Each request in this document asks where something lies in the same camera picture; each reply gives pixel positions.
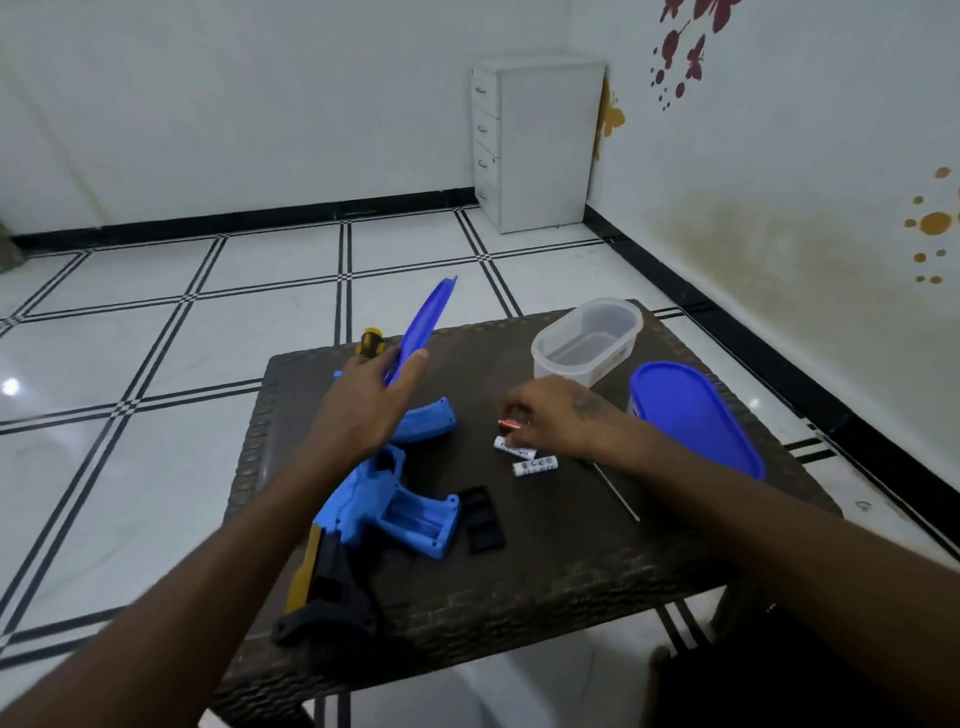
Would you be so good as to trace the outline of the person's left hand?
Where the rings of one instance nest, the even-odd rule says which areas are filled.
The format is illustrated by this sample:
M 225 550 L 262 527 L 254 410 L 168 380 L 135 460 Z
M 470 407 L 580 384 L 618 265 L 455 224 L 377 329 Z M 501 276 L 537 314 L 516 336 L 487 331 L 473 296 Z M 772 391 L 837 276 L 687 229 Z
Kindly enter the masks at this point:
M 378 357 L 354 355 L 324 395 L 303 444 L 308 460 L 321 469 L 348 472 L 374 455 L 394 435 L 407 409 L 389 404 L 386 373 L 395 364 L 398 347 Z

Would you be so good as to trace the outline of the person's right hand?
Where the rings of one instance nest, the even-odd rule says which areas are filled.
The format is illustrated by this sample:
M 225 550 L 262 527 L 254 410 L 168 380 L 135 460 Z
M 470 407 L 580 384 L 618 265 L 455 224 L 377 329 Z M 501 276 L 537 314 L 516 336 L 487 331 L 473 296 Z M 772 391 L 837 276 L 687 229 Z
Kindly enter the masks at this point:
M 514 387 L 500 415 L 523 427 L 556 428 L 558 455 L 608 464 L 638 425 L 591 389 L 555 374 Z

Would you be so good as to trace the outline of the blue curved plastic cover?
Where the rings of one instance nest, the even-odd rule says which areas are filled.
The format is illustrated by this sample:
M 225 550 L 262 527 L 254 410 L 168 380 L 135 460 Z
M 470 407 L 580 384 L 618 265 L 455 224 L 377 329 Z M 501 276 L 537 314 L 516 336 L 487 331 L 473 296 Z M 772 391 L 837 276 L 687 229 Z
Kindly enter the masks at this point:
M 424 349 L 431 338 L 457 284 L 458 277 L 445 277 L 433 289 L 414 315 L 397 346 L 394 364 L 385 374 L 384 384 L 391 386 L 405 362 L 416 351 Z

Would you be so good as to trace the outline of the person's left forearm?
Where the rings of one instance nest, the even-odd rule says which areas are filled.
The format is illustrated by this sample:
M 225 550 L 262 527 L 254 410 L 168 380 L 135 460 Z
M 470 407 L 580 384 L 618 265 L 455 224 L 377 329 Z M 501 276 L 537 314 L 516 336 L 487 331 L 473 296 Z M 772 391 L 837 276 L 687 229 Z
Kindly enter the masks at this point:
M 295 546 L 372 445 L 297 455 L 232 518 L 0 711 L 0 728 L 197 728 Z

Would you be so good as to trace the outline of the person's right forearm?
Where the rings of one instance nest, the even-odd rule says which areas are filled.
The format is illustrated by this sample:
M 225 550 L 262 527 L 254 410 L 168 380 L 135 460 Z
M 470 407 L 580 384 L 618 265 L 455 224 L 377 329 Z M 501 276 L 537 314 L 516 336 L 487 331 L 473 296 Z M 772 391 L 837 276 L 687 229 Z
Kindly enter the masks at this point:
M 616 413 L 590 458 L 638 478 L 927 726 L 960 728 L 960 571 Z

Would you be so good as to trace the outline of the black battery cover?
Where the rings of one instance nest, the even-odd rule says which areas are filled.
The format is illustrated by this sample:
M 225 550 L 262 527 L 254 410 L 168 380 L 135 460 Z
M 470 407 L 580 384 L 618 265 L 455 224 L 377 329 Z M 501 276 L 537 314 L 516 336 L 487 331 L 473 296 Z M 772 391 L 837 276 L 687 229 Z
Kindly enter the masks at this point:
M 499 552 L 506 546 L 498 511 L 489 490 L 476 486 L 457 493 L 461 504 L 460 524 L 470 555 Z

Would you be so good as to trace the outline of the thin metal rod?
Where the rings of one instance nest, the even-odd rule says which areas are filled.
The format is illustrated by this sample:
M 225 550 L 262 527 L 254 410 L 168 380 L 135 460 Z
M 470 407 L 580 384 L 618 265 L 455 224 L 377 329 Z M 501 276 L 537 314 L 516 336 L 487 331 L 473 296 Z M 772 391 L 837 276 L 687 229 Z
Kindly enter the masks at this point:
M 590 467 L 592 467 L 592 469 L 594 470 L 598 478 L 606 485 L 606 488 L 608 489 L 608 491 L 610 491 L 613 494 L 613 496 L 617 499 L 618 503 L 621 504 L 621 506 L 625 509 L 625 511 L 631 517 L 631 519 L 636 524 L 639 524 L 641 522 L 640 515 L 632 507 L 629 500 L 624 496 L 624 494 L 618 489 L 618 486 L 615 484 L 615 482 L 608 476 L 608 474 L 606 473 L 606 470 L 594 461 L 590 462 Z

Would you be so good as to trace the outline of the clear plastic container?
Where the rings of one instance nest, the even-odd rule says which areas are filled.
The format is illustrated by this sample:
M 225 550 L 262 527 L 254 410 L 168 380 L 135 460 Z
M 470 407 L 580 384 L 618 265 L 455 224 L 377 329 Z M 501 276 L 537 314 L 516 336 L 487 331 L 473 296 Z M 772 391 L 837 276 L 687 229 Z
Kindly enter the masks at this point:
M 643 324 L 642 310 L 626 299 L 589 300 L 534 336 L 533 377 L 555 375 L 592 388 L 630 357 Z

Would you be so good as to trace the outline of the blue toy gun black stock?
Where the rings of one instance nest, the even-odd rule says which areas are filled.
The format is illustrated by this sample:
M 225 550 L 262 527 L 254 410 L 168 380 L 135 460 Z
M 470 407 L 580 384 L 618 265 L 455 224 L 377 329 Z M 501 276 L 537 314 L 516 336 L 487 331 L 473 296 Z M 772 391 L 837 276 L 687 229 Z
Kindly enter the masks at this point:
M 402 446 L 433 440 L 456 426 L 446 397 L 408 410 L 390 442 L 355 467 L 330 494 L 311 523 L 284 612 L 271 628 L 276 645 L 292 647 L 322 632 L 378 637 L 378 603 L 355 576 L 351 557 L 369 528 L 431 559 L 447 556 L 461 516 L 461 499 L 456 494 L 433 499 L 408 490 L 403 485 Z

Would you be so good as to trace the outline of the blue oval container lid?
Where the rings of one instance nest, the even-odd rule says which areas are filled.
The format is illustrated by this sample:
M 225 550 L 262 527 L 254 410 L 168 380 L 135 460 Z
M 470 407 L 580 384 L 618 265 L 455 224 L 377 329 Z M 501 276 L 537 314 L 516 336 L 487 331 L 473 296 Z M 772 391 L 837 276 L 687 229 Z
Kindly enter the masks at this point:
M 646 362 L 630 376 L 629 395 L 634 417 L 705 459 L 765 480 L 762 456 L 699 370 L 674 361 Z

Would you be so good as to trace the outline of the white drawer cabinet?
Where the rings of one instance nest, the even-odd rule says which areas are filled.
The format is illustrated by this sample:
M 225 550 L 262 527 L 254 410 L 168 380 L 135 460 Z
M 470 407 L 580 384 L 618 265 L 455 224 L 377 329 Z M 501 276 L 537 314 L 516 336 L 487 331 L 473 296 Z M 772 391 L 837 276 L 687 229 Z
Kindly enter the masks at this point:
M 499 234 L 583 221 L 605 71 L 601 59 L 572 53 L 471 68 L 474 191 Z

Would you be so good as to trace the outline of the person's black trousers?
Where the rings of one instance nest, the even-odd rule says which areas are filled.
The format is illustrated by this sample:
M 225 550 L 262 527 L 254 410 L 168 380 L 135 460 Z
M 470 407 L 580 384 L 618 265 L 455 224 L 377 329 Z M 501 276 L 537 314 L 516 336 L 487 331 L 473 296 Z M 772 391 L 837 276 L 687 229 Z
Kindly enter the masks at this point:
M 651 668 L 649 728 L 924 728 L 782 608 Z

